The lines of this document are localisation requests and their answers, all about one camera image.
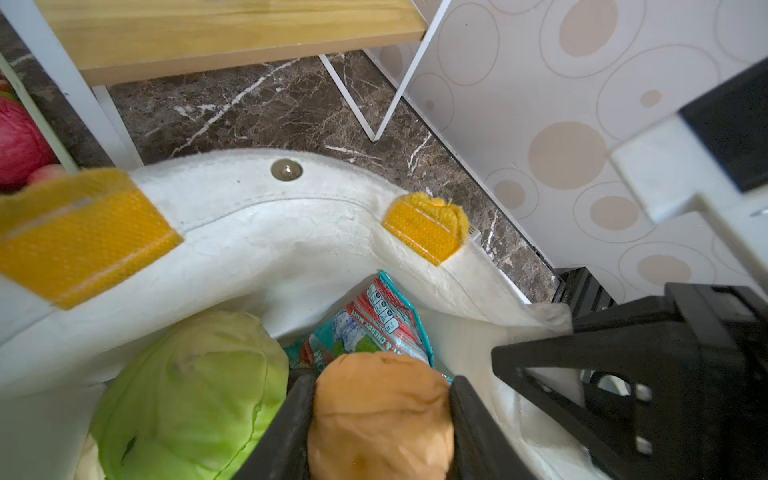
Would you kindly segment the white grocery bag yellow handles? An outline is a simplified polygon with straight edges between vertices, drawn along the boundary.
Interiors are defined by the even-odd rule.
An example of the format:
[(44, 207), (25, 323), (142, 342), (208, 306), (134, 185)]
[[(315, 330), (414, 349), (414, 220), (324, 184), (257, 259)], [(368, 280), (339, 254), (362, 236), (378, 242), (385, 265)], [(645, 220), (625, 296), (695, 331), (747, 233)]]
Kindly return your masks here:
[(86, 170), (1, 199), (1, 475), (70, 479), (107, 383), (214, 308), (274, 338), (313, 328), (377, 273), (418, 309), (438, 366), (466, 377), (541, 479), (595, 479), (586, 449), (492, 372), (495, 346), (566, 335), (473, 241), (434, 265), (387, 231), (404, 191), (305, 152), (217, 151)]

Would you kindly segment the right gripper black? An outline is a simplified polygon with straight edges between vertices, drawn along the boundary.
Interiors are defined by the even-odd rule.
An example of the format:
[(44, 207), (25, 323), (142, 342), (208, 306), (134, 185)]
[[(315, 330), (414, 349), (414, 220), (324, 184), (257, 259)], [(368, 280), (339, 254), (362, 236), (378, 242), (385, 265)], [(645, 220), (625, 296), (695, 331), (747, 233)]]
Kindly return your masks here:
[(747, 287), (669, 283), (491, 361), (612, 479), (767, 476), (767, 302)]

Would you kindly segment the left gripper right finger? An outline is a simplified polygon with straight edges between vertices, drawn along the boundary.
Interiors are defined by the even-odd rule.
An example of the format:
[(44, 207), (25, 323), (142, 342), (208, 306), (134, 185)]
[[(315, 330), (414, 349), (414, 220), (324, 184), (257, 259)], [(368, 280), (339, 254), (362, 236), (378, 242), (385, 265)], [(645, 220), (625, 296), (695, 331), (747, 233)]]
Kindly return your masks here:
[(454, 428), (449, 479), (536, 479), (466, 377), (453, 379), (449, 399)]

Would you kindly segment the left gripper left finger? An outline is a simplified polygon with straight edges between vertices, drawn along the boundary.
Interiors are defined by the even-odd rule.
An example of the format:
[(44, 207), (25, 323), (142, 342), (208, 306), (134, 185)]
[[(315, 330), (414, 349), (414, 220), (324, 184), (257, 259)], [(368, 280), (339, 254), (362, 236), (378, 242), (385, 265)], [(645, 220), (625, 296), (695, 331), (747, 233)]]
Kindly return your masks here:
[(289, 373), (287, 397), (235, 480), (310, 479), (307, 435), (317, 373), (300, 367)]

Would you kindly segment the teal candy bag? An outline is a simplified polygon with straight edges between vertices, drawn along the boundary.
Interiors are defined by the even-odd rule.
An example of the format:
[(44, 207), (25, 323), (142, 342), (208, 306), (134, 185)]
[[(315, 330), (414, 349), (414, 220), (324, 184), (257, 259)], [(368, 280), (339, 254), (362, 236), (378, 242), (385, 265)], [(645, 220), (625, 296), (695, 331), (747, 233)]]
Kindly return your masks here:
[(384, 271), (334, 316), (284, 351), (291, 369), (316, 372), (352, 353), (391, 352), (436, 366), (419, 312)]

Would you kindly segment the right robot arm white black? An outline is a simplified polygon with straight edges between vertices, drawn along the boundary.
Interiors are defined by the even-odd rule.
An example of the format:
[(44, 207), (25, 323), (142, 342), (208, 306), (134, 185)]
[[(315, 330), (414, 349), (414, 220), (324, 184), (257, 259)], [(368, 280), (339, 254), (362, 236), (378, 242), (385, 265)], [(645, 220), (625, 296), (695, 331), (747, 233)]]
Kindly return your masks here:
[(700, 213), (755, 287), (669, 282), (571, 334), (495, 347), (494, 374), (614, 479), (767, 475), (767, 65), (612, 156), (646, 214)]

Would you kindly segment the brown potato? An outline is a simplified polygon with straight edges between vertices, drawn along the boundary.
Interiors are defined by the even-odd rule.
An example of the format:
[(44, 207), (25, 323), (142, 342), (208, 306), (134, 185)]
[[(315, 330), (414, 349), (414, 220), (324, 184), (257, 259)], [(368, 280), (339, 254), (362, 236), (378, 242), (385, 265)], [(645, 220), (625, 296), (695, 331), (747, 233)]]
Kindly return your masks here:
[(449, 382), (389, 352), (345, 354), (317, 378), (307, 436), (314, 479), (445, 479), (454, 457)]

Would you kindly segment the green cabbage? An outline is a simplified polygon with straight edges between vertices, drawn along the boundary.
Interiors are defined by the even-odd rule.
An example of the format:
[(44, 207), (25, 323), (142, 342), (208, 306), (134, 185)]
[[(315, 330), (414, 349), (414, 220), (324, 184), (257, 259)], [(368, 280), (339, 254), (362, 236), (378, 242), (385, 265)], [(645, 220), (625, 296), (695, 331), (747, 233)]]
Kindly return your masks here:
[(108, 479), (230, 479), (286, 395), (289, 361), (261, 320), (207, 311), (126, 365), (90, 426)]

